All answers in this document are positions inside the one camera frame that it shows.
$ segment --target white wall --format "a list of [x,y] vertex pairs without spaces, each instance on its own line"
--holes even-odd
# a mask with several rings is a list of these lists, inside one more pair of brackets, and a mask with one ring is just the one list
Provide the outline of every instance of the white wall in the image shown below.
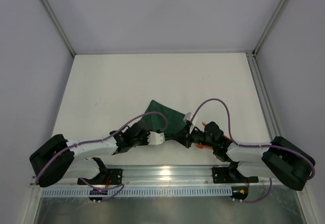
[[71,65],[38,0],[0,0],[1,223],[17,221],[28,158],[51,136]]
[[290,0],[258,54],[285,135],[316,160],[325,206],[325,0]]

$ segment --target black mounting bracket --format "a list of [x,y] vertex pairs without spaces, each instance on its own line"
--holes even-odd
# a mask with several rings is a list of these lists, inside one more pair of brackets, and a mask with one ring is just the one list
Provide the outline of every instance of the black mounting bracket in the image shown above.
[[[227,166],[225,167],[213,167],[212,169],[212,178],[213,183],[219,184],[219,183],[246,183],[247,178],[242,177],[235,181],[229,174],[229,169]],[[250,183],[257,183],[258,177],[249,177],[248,178]]]

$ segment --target dark green fabric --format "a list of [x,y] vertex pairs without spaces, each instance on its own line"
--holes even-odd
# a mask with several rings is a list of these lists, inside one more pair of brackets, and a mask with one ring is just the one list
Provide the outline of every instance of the dark green fabric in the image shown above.
[[[146,112],[158,111],[161,112],[168,120],[168,127],[164,131],[165,139],[169,140],[171,136],[178,133],[185,127],[184,114],[170,109],[157,101],[152,100]],[[146,123],[151,129],[158,130],[165,127],[165,120],[159,115],[148,115],[142,117],[141,122]]]

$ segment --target metal frame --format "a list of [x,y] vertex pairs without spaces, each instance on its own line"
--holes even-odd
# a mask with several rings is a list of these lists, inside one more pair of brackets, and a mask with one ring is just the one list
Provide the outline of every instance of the metal frame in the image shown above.
[[[76,52],[72,46],[72,44],[70,43],[66,33],[64,32],[62,25],[60,24],[58,18],[56,17],[50,3],[48,2],[48,0],[40,0],[41,4],[44,7],[45,12],[48,14],[50,20],[52,21],[52,23],[54,24],[54,27],[56,28],[58,34],[60,35],[60,37],[62,38],[63,42],[65,43],[66,47],[69,49],[70,54],[72,55],[72,57],[76,56]],[[264,44],[266,38],[269,36],[269,34],[271,33],[273,27],[275,26],[277,20],[279,19],[279,17],[281,16],[283,10],[285,9],[287,3],[289,2],[289,0],[280,0],[277,7],[275,8],[274,12],[271,15],[270,20],[268,21],[260,39],[258,40],[258,43],[253,51],[253,54],[256,55],[259,50],[261,49],[262,45]],[[186,51],[186,53],[212,53],[212,52],[216,52],[213,50],[208,50],[208,51]],[[226,52],[231,52],[231,53],[246,53],[246,52],[250,52],[247,50],[238,50],[238,51],[224,51],[224,52],[220,52],[218,51],[218,53],[226,53]],[[184,53],[182,51],[165,51],[165,52],[158,52],[158,53]]]
[[58,21],[50,3],[48,0],[40,0],[42,6],[44,7],[45,12],[47,13],[48,17],[54,24],[55,29],[57,30],[58,34],[62,38],[64,44],[66,45],[67,49],[69,50],[71,56],[74,58],[76,56],[76,52],[74,51],[70,41],[67,38],[67,35],[65,34],[60,22]]
[[267,23],[260,39],[257,42],[257,45],[254,49],[254,55],[257,55],[259,50],[261,49],[262,45],[264,44],[267,37],[270,35],[271,31],[273,30],[274,26],[276,25],[277,21],[279,20],[282,12],[284,11],[286,5],[288,4],[289,0],[280,0],[277,7],[275,8],[274,12],[271,15],[269,22]]

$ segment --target metal extrusion bar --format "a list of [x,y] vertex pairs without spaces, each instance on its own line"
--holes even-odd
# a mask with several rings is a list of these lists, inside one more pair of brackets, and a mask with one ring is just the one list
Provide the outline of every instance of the metal extrusion bar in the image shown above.
[[280,0],[280,2],[278,3],[269,22],[267,23],[267,25],[265,27],[260,39],[257,42],[257,45],[254,50],[254,55],[258,54],[258,52],[261,49],[262,45],[264,44],[265,40],[270,35],[272,29],[274,28],[275,24],[279,20],[281,14],[282,14],[283,10],[285,9],[285,7],[287,6],[288,2],[289,2],[289,0]]
[[275,136],[282,135],[278,120],[276,118],[275,111],[272,107],[270,97],[267,92],[256,58],[252,53],[247,53],[246,56],[247,56],[250,71],[252,73],[253,81],[255,84],[259,103],[261,105],[264,120],[269,133],[269,137],[270,139],[274,139]]
[[56,28],[63,42],[65,43],[66,47],[69,49],[71,56],[74,58],[76,56],[76,52],[74,51],[70,41],[67,38],[67,35],[65,34],[61,24],[59,23],[57,17],[55,16],[55,13],[51,8],[48,0],[40,0],[40,2],[43,5],[45,11],[47,12],[48,17],[51,19],[52,23],[54,24],[54,27]]

